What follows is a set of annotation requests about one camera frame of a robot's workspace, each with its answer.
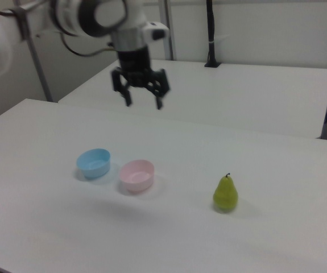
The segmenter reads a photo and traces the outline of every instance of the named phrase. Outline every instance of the robotic arm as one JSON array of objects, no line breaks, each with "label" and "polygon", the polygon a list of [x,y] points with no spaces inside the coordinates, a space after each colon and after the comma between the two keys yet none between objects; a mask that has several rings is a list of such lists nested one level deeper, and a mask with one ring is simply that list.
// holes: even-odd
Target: robotic arm
[{"label": "robotic arm", "polygon": [[50,0],[1,12],[0,75],[10,67],[12,46],[43,31],[110,35],[121,65],[111,72],[113,89],[130,106],[129,87],[146,88],[156,97],[157,108],[162,107],[169,85],[163,69],[151,69],[148,44],[167,37],[169,30],[159,22],[147,21],[141,0]]}]

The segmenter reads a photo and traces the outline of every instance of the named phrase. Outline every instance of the black stand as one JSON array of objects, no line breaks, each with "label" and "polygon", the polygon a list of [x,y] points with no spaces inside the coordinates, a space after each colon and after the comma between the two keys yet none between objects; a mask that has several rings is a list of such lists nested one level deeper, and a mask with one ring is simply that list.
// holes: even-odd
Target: black stand
[{"label": "black stand", "polygon": [[205,64],[205,67],[217,68],[221,63],[218,63],[215,59],[215,20],[212,0],[206,0],[206,10],[208,13],[209,55],[208,62]]}]

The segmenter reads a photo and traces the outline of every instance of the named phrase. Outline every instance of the pear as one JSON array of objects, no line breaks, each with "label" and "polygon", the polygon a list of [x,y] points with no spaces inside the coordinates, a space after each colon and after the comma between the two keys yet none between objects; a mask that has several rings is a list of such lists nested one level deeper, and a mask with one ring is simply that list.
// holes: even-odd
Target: pear
[{"label": "pear", "polygon": [[213,196],[215,205],[222,210],[234,209],[238,202],[238,192],[229,175],[230,173],[220,180]]}]

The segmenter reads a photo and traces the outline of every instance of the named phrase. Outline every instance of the white wall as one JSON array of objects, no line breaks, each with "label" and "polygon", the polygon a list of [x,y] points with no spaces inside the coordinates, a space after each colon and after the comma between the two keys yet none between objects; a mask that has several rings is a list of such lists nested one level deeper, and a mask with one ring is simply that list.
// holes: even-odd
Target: white wall
[{"label": "white wall", "polygon": [[[0,0],[0,9],[13,6],[12,0]],[[0,77],[0,115],[25,98],[45,100],[26,43],[13,50],[11,69]]]},{"label": "white wall", "polygon": [[[107,47],[107,38],[70,38],[66,41],[79,53],[90,53]],[[115,59],[115,52],[104,52],[94,57],[79,57],[64,48],[57,33],[48,33],[34,38],[53,100],[57,102]]]},{"label": "white wall", "polygon": [[[171,4],[177,59],[204,62],[205,1]],[[218,60],[327,68],[327,2],[219,4],[214,14],[216,36],[229,35],[216,44]]]}]

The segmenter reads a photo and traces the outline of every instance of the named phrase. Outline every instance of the pink bowl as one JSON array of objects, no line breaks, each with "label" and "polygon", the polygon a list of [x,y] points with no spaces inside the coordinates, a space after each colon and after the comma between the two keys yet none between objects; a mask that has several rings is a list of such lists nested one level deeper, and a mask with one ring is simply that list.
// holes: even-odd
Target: pink bowl
[{"label": "pink bowl", "polygon": [[121,168],[119,178],[128,191],[143,191],[153,184],[154,166],[148,160],[131,161]]}]

